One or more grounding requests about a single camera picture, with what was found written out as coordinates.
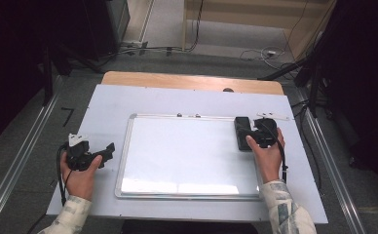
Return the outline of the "person's left hand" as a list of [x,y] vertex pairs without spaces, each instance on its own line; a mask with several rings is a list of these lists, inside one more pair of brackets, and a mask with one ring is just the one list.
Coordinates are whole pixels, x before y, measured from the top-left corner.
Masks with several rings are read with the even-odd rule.
[[91,201],[94,192],[95,172],[102,161],[102,157],[96,156],[90,166],[82,172],[71,171],[67,166],[66,157],[66,153],[61,155],[60,170],[68,194]]

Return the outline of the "silver framed whiteboard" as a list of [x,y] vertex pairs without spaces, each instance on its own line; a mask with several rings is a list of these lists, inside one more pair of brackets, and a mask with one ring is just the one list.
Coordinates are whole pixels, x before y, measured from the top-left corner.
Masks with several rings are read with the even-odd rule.
[[130,117],[115,195],[120,199],[259,201],[261,179],[238,148],[233,117]]

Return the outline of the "person's right hand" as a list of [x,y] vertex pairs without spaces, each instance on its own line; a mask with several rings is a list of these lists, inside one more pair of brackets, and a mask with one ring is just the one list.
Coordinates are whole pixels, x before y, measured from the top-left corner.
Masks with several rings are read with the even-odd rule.
[[268,148],[261,148],[251,136],[246,136],[246,142],[254,153],[256,165],[262,177],[262,182],[278,180],[282,163],[280,147],[284,147],[282,130],[277,128],[278,142]]

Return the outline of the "large white base board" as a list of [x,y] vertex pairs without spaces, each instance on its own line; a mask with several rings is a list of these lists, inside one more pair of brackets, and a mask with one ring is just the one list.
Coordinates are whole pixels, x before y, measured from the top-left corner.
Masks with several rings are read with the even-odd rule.
[[257,113],[276,113],[286,141],[287,164],[283,176],[296,203],[304,207],[314,223],[325,223],[327,216],[287,97],[214,91],[143,88],[99,85],[79,129],[87,137],[91,151],[114,143],[113,158],[97,170],[94,181],[93,216],[123,219],[162,219],[185,221],[257,222],[268,220],[268,209],[261,194],[259,201],[120,199],[115,195],[121,156],[129,119],[134,114],[176,115],[178,117],[233,117],[257,119]]

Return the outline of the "light wooden shelf unit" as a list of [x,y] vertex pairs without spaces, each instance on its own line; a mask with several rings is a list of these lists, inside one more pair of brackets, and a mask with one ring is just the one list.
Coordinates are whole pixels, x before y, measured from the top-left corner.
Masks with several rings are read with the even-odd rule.
[[295,59],[303,59],[328,24],[337,0],[184,0],[182,43],[188,20],[281,28]]

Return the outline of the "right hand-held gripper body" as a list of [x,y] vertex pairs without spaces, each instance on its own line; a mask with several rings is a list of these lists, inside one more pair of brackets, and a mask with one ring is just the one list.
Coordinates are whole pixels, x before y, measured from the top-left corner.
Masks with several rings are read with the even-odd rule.
[[278,140],[277,120],[288,121],[287,116],[276,113],[257,113],[258,119],[253,120],[253,127],[256,129],[255,141],[261,148],[274,145]]

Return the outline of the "black metal stand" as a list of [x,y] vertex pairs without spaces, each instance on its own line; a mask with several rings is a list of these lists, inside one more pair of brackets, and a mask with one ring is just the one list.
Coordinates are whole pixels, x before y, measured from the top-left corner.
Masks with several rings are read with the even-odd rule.
[[43,46],[43,76],[44,76],[44,100],[43,105],[46,106],[53,96],[53,75],[52,61],[49,46]]
[[298,62],[287,65],[273,74],[260,78],[260,81],[274,81],[286,73],[298,68],[298,74],[294,78],[293,83],[297,88],[303,88],[310,85],[309,102],[307,106],[314,118],[318,117],[317,114],[317,98],[318,89],[321,83],[321,64],[316,56],[306,56]]

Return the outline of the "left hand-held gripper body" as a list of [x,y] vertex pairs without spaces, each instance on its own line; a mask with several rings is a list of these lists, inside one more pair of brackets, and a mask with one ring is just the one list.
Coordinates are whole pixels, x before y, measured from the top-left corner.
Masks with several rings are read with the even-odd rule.
[[72,171],[85,171],[95,159],[89,149],[89,141],[85,136],[70,134],[66,157],[68,168]]

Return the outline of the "black whiteboard eraser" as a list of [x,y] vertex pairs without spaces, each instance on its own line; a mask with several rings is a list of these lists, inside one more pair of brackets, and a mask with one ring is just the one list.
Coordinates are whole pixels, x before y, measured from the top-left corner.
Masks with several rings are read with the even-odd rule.
[[249,133],[245,133],[242,130],[242,127],[250,127],[249,119],[247,117],[236,117],[234,124],[239,149],[241,151],[250,151],[250,147],[246,141],[246,137]]

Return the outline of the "black cabinet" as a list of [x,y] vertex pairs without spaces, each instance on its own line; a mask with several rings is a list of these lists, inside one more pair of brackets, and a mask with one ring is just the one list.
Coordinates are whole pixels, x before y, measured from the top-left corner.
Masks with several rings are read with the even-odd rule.
[[117,53],[131,19],[128,1],[82,1],[92,39],[91,58],[99,60]]

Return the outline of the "silver metal floor rail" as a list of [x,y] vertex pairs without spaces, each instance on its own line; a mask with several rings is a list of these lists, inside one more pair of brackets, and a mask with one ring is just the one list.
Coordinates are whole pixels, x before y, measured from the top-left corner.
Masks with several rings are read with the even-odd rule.
[[44,105],[41,93],[36,95],[0,136],[0,214],[53,112],[65,81],[65,76],[56,76],[49,102]]
[[311,113],[306,114],[306,119],[351,234],[366,234],[358,209],[336,166],[333,155],[321,130],[319,120],[314,118]]

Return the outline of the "wooden table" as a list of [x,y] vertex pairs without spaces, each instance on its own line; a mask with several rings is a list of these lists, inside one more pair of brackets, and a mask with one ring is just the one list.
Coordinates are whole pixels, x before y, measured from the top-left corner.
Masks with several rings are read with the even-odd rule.
[[186,89],[202,91],[231,90],[234,93],[284,95],[276,81],[244,80],[203,75],[183,75],[149,72],[108,71],[102,84],[150,88]]

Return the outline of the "person's dark lap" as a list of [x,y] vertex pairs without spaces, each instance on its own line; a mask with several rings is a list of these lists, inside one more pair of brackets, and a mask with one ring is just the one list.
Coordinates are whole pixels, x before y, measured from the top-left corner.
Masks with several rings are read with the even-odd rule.
[[258,234],[249,223],[126,220],[122,234]]

